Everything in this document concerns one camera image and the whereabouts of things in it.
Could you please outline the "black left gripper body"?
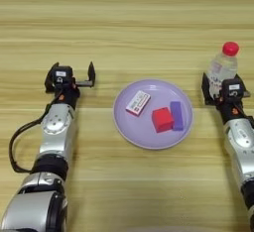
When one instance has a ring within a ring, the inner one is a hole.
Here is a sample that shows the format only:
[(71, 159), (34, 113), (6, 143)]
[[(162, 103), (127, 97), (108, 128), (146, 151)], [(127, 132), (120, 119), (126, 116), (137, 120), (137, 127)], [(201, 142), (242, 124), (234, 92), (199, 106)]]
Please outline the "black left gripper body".
[(80, 88), (81, 87), (92, 87), (93, 81), (84, 80), (76, 81), (74, 78), (70, 83), (58, 83), (55, 81), (49, 82), (49, 93), (53, 93), (55, 98), (52, 101), (54, 104), (67, 104), (71, 108), (76, 107), (77, 99), (80, 97)]

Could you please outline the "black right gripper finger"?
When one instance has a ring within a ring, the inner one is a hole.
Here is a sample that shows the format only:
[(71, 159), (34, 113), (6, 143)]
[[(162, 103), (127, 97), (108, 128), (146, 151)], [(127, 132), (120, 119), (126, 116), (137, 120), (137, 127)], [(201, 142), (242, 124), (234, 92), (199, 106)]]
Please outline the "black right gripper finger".
[(203, 94), (204, 104), (205, 105), (213, 105), (214, 100), (212, 99), (212, 97), (210, 96), (210, 93), (209, 93), (209, 81), (208, 81), (208, 77), (206, 74), (204, 74), (202, 76), (201, 90), (202, 90), (202, 94)]
[(235, 78), (237, 78), (237, 79), (239, 79), (241, 81), (242, 87), (243, 87), (243, 91), (246, 92), (247, 89), (246, 89), (245, 83), (244, 83), (243, 79), (240, 77), (240, 75), (236, 74)]

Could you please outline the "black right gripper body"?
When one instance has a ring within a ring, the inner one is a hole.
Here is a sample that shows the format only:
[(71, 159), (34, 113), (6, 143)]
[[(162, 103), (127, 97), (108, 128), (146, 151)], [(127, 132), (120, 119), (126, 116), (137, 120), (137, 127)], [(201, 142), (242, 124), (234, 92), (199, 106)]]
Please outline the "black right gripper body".
[(220, 113), (222, 122), (226, 124), (230, 120), (235, 119), (250, 119), (250, 116), (247, 116), (242, 107), (242, 102), (240, 100), (230, 100), (220, 96), (214, 98), (214, 106)]

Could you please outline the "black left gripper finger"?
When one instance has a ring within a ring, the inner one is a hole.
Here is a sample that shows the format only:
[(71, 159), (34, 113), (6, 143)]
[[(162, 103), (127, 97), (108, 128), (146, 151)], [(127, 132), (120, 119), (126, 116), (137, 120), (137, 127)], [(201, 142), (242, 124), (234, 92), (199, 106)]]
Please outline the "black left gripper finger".
[(56, 91), (57, 83), (54, 81), (54, 72), (59, 65), (58, 62), (54, 63), (46, 76), (45, 88), (47, 93), (54, 93)]
[(87, 74), (88, 74), (88, 86), (92, 87), (95, 84), (95, 68), (92, 61), (89, 64)]

